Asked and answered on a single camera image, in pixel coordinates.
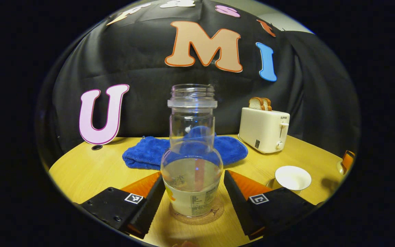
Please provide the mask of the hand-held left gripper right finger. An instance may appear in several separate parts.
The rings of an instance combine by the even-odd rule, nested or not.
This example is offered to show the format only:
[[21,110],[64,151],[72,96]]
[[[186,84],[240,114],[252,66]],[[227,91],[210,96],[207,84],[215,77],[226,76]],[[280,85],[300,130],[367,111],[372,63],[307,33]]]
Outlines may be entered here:
[[243,233],[250,240],[279,233],[316,209],[286,188],[272,190],[232,170],[225,170],[224,184]]

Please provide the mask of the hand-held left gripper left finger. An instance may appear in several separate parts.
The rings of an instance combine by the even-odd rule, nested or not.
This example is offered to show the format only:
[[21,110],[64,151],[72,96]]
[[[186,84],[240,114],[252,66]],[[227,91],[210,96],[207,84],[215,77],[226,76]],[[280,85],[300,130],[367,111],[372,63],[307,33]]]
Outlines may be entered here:
[[164,191],[161,172],[156,172],[122,189],[108,187],[80,206],[114,229],[143,239]]

